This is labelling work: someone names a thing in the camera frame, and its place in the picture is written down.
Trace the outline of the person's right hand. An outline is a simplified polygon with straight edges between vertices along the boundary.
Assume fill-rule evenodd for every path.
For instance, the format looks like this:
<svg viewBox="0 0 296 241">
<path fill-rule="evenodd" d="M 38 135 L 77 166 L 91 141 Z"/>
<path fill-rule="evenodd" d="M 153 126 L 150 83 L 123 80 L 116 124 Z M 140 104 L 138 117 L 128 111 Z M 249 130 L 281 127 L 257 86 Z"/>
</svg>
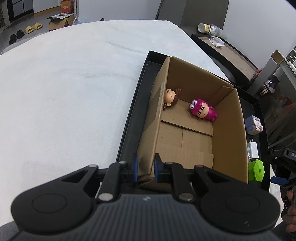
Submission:
<svg viewBox="0 0 296 241">
<path fill-rule="evenodd" d="M 287 192 L 288 199 L 292 202 L 294 201 L 294 192 L 292 190 Z M 296 207 L 292 204 L 287 211 L 287 219 L 285 220 L 287 227 L 286 231 L 288 233 L 293 233 L 296 231 Z"/>
</svg>

